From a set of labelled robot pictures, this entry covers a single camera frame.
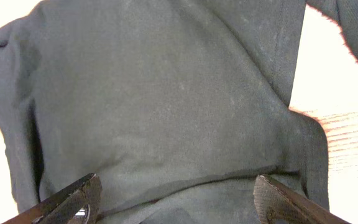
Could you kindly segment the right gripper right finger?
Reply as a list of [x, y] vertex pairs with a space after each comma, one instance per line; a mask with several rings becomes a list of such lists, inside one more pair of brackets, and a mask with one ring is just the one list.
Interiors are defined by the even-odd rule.
[[253, 194], [259, 220], [264, 224], [349, 224], [268, 175], [257, 176]]

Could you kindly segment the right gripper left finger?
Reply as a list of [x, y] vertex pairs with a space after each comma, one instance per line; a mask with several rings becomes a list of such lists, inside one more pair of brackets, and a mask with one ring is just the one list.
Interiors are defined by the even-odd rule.
[[94, 224], [103, 188], [88, 174], [4, 224]]

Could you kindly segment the black t-shirt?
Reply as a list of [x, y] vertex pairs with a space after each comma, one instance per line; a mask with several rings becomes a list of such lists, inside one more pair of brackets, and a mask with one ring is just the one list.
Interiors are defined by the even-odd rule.
[[358, 1], [42, 1], [0, 28], [24, 212], [86, 174], [100, 223], [254, 223], [257, 176], [329, 208], [328, 143], [290, 110], [305, 9], [358, 59]]

